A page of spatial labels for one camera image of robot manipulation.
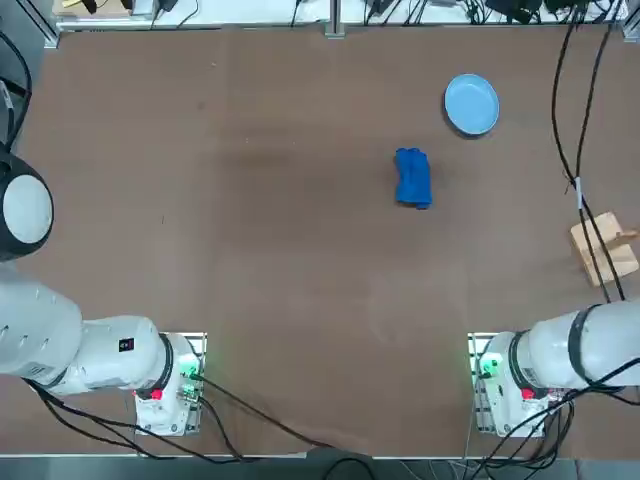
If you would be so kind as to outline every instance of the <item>wooden block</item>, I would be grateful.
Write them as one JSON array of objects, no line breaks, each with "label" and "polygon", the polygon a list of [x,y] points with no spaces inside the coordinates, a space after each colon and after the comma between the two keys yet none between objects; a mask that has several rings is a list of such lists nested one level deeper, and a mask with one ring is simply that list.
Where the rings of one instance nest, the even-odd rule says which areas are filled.
[{"label": "wooden block", "polygon": [[[618,234],[623,232],[616,216],[612,212],[598,215],[595,220],[605,243],[613,241]],[[598,263],[600,273],[602,274],[602,280],[604,283],[611,282],[613,281],[613,274],[611,273],[607,259],[602,251],[598,237],[596,237],[591,222],[587,220],[586,224],[587,234],[589,235],[591,245],[593,246],[596,262]],[[589,247],[587,246],[587,241],[584,237],[582,225],[578,224],[571,228],[571,239],[573,240],[574,246],[580,253],[580,257],[582,258],[582,262],[584,263],[584,267],[587,270],[587,274],[589,275],[589,280],[591,280],[592,285],[600,285],[596,275],[596,270],[593,267],[591,255],[589,255]],[[609,254],[611,255],[613,265],[619,277],[623,277],[638,270],[638,259],[629,244],[609,248]]]}]

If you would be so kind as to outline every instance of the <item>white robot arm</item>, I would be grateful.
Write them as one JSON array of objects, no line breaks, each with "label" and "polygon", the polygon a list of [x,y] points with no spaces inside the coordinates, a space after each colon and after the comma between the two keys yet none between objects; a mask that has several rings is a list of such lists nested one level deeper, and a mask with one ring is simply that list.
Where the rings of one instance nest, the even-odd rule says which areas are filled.
[{"label": "white robot arm", "polygon": [[[529,435],[540,418],[511,429],[546,409],[559,391],[586,388],[638,357],[640,300],[594,305],[538,322],[526,332],[496,335],[478,361],[495,432]],[[637,385],[640,365],[605,382]]]},{"label": "white robot arm", "polygon": [[0,374],[33,380],[56,395],[134,390],[137,423],[183,435],[200,360],[179,334],[131,315],[82,320],[78,306],[11,267],[0,266]]},{"label": "white robot arm", "polygon": [[83,321],[75,303],[7,263],[47,241],[53,210],[42,177],[0,150],[0,374],[58,395],[134,390],[139,425],[158,435],[185,433],[200,386],[189,375],[201,372],[184,336],[161,334],[144,317]]}]

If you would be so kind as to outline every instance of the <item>floor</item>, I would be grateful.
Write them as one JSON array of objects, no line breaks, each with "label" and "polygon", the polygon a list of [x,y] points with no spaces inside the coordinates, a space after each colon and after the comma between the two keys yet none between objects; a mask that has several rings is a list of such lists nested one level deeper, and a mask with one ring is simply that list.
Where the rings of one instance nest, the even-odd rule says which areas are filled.
[{"label": "floor", "polygon": [[[259,465],[211,467],[200,460],[180,459],[172,462],[124,458],[39,458],[0,459],[3,480],[81,480],[91,472],[93,480],[322,480],[333,463],[331,458],[309,460],[265,460]],[[444,461],[401,464],[380,460],[373,464],[377,480],[460,480],[463,470]],[[497,480],[521,480],[527,472],[511,468],[495,473]],[[548,470],[536,474],[536,480],[634,480],[640,474],[636,462],[589,462],[558,460]],[[370,480],[357,465],[345,465],[330,480]]]}]

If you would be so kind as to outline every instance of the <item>table surface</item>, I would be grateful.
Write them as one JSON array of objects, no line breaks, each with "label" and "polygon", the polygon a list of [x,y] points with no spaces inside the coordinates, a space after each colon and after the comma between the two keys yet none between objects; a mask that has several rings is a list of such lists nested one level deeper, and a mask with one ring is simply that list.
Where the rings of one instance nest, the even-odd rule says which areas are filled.
[{"label": "table surface", "polygon": [[[562,76],[571,158],[603,31],[580,29]],[[207,331],[207,374],[309,436],[379,456],[461,456],[467,332],[601,301],[572,251],[575,199],[551,134],[564,32],[66,37],[45,58],[21,142],[54,193],[56,223],[19,268],[87,319],[131,313]],[[623,225],[640,220],[639,56],[612,36],[583,158],[592,208]],[[485,76],[501,100],[478,140],[441,113],[462,72]],[[410,146],[429,154],[428,211],[393,202],[394,151]],[[637,295],[640,275],[623,284]],[[241,451],[306,449],[211,398]],[[129,394],[70,402],[134,418]],[[2,453],[119,452],[56,424],[18,379],[0,379],[0,404]],[[580,399],[563,454],[637,459],[638,420],[637,409]],[[474,432],[470,453],[496,441]],[[185,442],[224,451],[208,419]]]}]

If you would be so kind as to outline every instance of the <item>red button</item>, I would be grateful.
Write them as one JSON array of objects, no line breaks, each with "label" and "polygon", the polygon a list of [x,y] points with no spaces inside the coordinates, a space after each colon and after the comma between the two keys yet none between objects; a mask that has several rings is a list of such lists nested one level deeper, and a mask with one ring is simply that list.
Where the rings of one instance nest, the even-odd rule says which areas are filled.
[{"label": "red button", "polygon": [[520,390],[520,393],[522,393],[523,400],[533,400],[533,397],[535,396],[533,390],[531,390],[530,388],[523,388],[522,390]]}]

